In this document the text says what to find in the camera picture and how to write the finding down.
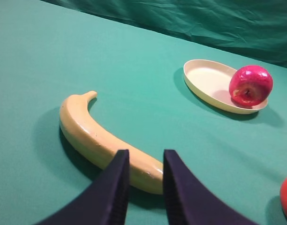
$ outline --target yellow banana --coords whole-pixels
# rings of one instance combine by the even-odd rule
[[[104,169],[119,149],[129,149],[130,184],[138,189],[162,194],[163,164],[134,148],[102,128],[89,114],[88,103],[97,96],[95,91],[71,95],[60,108],[60,128],[86,159]]]

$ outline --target green table surface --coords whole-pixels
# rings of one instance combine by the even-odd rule
[[[191,59],[265,67],[269,105],[243,116],[206,105],[183,80]],[[39,0],[0,0],[0,225],[42,220],[100,173],[59,130],[62,101],[89,90],[90,114],[114,135],[161,161],[176,149],[235,210],[287,224],[287,69]],[[166,225],[163,198],[131,189],[126,224]]]

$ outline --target white plate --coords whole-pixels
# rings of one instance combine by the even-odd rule
[[[251,114],[267,106],[267,99],[251,107],[237,105],[231,100],[229,83],[236,72],[234,68],[210,60],[190,60],[183,69],[189,89],[217,108],[237,114]]]

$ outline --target green backdrop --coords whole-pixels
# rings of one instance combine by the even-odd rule
[[[287,0],[45,0],[287,67]]]

